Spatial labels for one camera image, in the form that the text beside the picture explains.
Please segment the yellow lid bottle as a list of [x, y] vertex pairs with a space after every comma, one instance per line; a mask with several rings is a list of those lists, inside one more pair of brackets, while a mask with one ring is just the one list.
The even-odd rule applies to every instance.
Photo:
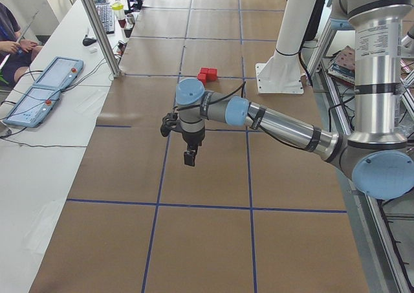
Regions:
[[114, 3], [111, 5], [111, 8], [116, 16], [118, 24], [121, 28], [125, 28], [126, 26], [126, 18], [125, 18], [125, 11], [124, 5], [121, 0], [115, 0]]

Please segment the aluminium frame post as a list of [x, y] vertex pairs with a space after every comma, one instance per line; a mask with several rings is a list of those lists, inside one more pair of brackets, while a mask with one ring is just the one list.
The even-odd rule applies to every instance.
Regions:
[[105, 33], [104, 26], [102, 25], [101, 19], [94, 5], [94, 1], [93, 0], [81, 0], [81, 2], [86, 11], [87, 17], [89, 18], [94, 34], [96, 35], [99, 46], [110, 68], [110, 71], [113, 77], [117, 78], [120, 75], [121, 70], [114, 56], [113, 48], [108, 40], [107, 34]]

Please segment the metal cup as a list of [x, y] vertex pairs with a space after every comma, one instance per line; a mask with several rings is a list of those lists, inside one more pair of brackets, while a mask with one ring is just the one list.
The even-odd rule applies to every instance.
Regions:
[[135, 17], [133, 14], [127, 14], [125, 16], [125, 20], [126, 20], [126, 27], [132, 28], [135, 24]]

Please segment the seated person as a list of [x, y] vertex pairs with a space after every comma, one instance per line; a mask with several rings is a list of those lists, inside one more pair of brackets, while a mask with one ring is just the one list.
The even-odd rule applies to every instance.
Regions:
[[9, 55], [1, 69], [1, 85], [14, 87], [41, 49], [35, 41], [21, 38], [21, 27], [16, 18], [1, 3], [1, 62]]

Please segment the black keyboard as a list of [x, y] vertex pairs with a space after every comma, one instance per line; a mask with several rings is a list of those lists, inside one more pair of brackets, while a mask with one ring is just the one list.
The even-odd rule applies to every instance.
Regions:
[[114, 12], [109, 4], [96, 5], [96, 11], [106, 34], [114, 34]]

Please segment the blue teach pendant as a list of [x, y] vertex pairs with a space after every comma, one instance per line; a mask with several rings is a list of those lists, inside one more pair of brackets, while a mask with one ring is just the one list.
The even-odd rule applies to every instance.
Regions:
[[83, 65], [82, 60], [57, 56], [35, 80], [34, 85], [64, 90], [78, 77]]
[[60, 96], [60, 89], [31, 86], [10, 110], [4, 123], [21, 127], [37, 127], [46, 119]]

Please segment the upper blue teach pendant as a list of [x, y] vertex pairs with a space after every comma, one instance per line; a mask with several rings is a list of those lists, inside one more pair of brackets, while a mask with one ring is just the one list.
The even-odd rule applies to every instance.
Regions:
[[83, 65], [82, 60], [57, 56], [35, 80], [34, 85], [64, 90], [78, 77]]

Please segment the red block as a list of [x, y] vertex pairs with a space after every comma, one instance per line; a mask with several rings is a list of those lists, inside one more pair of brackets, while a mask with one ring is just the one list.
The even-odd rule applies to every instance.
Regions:
[[206, 67], [202, 67], [201, 69], [200, 69], [200, 73], [201, 74], [204, 74], [204, 75], [208, 75], [208, 71], [209, 71], [209, 68], [206, 68]]
[[207, 72], [207, 80], [208, 81], [215, 81], [217, 80], [217, 69], [216, 68], [209, 68]]
[[203, 83], [206, 83], [207, 80], [208, 80], [207, 79], [207, 74], [205, 74], [205, 73], [198, 73], [197, 79], [200, 80]]

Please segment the black computer mouse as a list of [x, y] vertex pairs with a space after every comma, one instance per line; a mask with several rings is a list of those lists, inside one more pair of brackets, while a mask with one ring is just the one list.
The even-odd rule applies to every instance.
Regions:
[[96, 42], [97, 42], [97, 39], [89, 38], [89, 37], [86, 37], [82, 40], [82, 44], [83, 44], [84, 47], [88, 47], [88, 46], [90, 46], [90, 45], [92, 45]]

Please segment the lower blue teach pendant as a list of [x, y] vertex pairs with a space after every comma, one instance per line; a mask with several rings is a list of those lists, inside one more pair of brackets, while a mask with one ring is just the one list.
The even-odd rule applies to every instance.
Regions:
[[4, 123], [21, 127], [37, 127], [46, 119], [60, 96], [60, 89], [31, 86], [10, 110]]

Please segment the stack of books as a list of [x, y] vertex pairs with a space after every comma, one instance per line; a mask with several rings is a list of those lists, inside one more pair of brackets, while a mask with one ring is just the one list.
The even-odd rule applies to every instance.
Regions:
[[354, 85], [355, 81], [355, 51], [350, 46], [346, 46], [334, 55], [329, 63], [327, 73], [334, 78]]

